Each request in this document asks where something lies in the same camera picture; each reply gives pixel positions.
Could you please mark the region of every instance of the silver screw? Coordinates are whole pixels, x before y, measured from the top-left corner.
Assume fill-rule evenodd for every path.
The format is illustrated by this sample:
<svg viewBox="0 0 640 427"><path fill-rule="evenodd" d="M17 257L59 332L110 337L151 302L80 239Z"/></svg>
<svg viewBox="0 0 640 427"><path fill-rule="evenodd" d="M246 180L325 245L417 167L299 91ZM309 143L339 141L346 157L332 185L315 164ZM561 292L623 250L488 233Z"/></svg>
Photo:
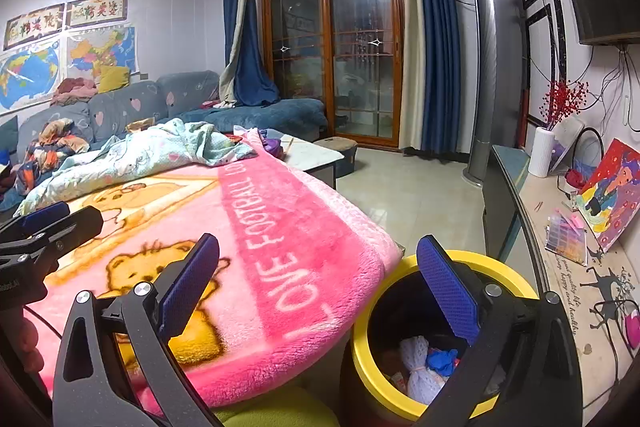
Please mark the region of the silver screw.
<svg viewBox="0 0 640 427"><path fill-rule="evenodd" d="M148 294L151 291L151 285L148 282L141 282L136 284L136 287L133 288L133 292L136 295L140 295L141 297L143 295Z"/></svg>
<svg viewBox="0 0 640 427"><path fill-rule="evenodd" d="M76 295L76 302L83 304L87 302L91 297L91 293L87 290L82 290L78 295Z"/></svg>
<svg viewBox="0 0 640 427"><path fill-rule="evenodd" d="M558 304L560 302L560 296L556 292L545 293L545 299L549 304Z"/></svg>
<svg viewBox="0 0 640 427"><path fill-rule="evenodd" d="M499 297L500 295L502 295L502 288L500 288L500 286L498 286L497 284L493 284L493 283L485 286L484 291L490 297Z"/></svg>

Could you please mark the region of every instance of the world map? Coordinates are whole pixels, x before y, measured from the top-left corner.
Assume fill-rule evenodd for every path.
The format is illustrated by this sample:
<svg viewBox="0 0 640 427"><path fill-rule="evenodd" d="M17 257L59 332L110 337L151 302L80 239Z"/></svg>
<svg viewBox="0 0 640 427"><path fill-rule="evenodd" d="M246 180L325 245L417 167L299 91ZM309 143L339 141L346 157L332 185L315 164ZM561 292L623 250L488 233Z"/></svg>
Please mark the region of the world map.
<svg viewBox="0 0 640 427"><path fill-rule="evenodd" d="M66 76L98 82L102 66L126 66L136 70L136 29L99 28L66 41Z"/></svg>
<svg viewBox="0 0 640 427"><path fill-rule="evenodd" d="M51 93L60 70L60 41L10 55L0 66L0 112L39 102Z"/></svg>

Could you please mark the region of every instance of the colorful painting of a woman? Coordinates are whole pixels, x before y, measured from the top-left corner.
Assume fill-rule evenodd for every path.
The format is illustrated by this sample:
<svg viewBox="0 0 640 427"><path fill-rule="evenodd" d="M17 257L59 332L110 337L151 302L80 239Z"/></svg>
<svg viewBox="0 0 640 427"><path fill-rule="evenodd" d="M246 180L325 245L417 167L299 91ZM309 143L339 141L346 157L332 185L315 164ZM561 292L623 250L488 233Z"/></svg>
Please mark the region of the colorful painting of a woman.
<svg viewBox="0 0 640 427"><path fill-rule="evenodd" d="M598 243L607 251L638 211L640 154L613 140L577 203Z"/></svg>

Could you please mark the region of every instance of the hand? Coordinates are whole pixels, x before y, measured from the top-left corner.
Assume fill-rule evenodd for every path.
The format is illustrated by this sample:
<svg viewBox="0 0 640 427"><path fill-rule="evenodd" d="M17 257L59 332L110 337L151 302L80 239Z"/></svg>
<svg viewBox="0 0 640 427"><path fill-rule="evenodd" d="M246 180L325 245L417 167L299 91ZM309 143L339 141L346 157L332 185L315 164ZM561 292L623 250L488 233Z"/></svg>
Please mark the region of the hand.
<svg viewBox="0 0 640 427"><path fill-rule="evenodd" d="M22 318L22 328L18 339L18 349L22 350L22 363L27 373L39 373L44 367L44 359L37 350L38 330L27 318Z"/></svg>

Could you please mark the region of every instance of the blue curtain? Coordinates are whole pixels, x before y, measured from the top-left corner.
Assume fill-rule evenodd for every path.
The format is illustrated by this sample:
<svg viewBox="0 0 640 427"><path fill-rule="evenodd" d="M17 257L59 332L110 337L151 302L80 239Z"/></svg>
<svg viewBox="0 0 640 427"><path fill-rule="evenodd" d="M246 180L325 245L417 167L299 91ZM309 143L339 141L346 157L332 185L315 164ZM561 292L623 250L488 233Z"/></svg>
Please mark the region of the blue curtain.
<svg viewBox="0 0 640 427"><path fill-rule="evenodd" d="M456 0L422 0L426 78L421 149L455 152L460 122L460 35Z"/></svg>
<svg viewBox="0 0 640 427"><path fill-rule="evenodd" d="M238 0L223 0L225 13L225 60L229 64L236 30ZM238 105L266 105L277 102L278 88L269 78L258 46L258 14L255 0L246 0L238 68L234 81L234 95Z"/></svg>

